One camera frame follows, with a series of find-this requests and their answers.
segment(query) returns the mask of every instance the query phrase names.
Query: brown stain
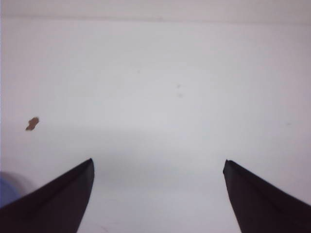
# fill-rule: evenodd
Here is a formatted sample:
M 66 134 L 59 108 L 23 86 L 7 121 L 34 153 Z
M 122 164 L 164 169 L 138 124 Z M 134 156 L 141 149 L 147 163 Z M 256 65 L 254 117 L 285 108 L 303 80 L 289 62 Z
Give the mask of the brown stain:
M 26 128 L 26 130 L 32 131 L 35 128 L 35 126 L 39 123 L 39 118 L 34 117 L 30 121 L 28 121 L 28 123 L 29 123 L 29 126 Z

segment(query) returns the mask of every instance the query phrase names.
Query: white surface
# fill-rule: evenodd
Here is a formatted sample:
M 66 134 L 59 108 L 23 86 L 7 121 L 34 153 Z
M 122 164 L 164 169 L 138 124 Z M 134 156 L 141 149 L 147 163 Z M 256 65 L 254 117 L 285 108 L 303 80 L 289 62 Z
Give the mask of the white surface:
M 1 169 L 39 187 L 92 157 L 80 233 L 238 233 L 226 158 L 311 203 L 311 27 L 5 18 L 1 35 Z
M 2 0 L 2 16 L 311 24 L 310 0 Z

